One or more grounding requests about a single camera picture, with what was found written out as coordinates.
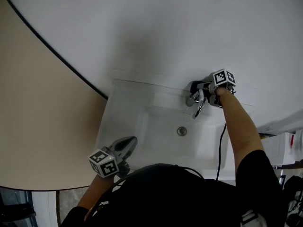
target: sink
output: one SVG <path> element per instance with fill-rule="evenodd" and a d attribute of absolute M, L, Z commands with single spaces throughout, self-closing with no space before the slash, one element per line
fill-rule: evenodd
<path fill-rule="evenodd" d="M 185 98 L 189 95 L 185 90 L 113 80 L 95 148 L 109 146 L 118 138 L 136 136 L 137 147 L 127 160 L 132 169 L 168 163 L 187 166 L 214 178 L 225 125 L 223 110 L 206 103 L 197 119 L 193 119 L 197 105 L 186 106 Z M 179 127 L 186 129 L 185 135 L 178 134 Z M 223 179 L 234 179 L 227 131 L 221 156 L 220 175 Z"/>

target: drain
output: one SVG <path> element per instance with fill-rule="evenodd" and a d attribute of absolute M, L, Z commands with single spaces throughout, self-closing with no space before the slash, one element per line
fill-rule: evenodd
<path fill-rule="evenodd" d="M 179 127 L 179 128 L 177 129 L 177 134 L 178 134 L 179 136 L 184 136 L 184 135 L 186 135 L 186 133 L 187 133 L 187 130 L 186 130 L 186 128 L 184 128 L 184 127 Z"/>

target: fiducial marker cube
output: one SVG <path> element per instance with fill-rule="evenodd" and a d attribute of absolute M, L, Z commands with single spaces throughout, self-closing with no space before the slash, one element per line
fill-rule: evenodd
<path fill-rule="evenodd" d="M 213 74 L 214 77 L 214 85 L 218 86 L 224 83 L 230 83 L 236 86 L 236 81 L 232 73 L 227 71 L 226 69 L 217 71 Z"/>
<path fill-rule="evenodd" d="M 101 177 L 107 177 L 119 171 L 116 158 L 100 149 L 89 156 L 89 162 L 93 170 Z"/>

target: sleeve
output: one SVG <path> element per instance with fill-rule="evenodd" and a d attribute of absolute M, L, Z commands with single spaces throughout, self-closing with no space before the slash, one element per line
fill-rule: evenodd
<path fill-rule="evenodd" d="M 84 217 L 88 213 L 88 209 L 83 207 L 75 207 L 71 209 L 60 227 L 83 226 Z"/>
<path fill-rule="evenodd" d="M 268 227 L 284 226 L 288 204 L 264 151 L 250 152 L 241 161 L 236 173 L 236 190 L 242 211 L 261 214 Z"/>

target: person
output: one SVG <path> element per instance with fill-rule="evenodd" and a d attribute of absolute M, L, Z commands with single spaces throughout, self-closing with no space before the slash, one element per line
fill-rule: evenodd
<path fill-rule="evenodd" d="M 180 167 L 154 167 L 127 179 L 108 195 L 100 211 L 84 221 L 114 182 L 113 176 L 97 175 L 61 227 L 127 223 L 245 226 L 247 219 L 254 218 L 263 221 L 263 226 L 284 226 L 288 206 L 253 121 L 228 89 L 218 87 L 215 93 L 220 96 L 232 143 L 236 186 L 203 179 Z"/>

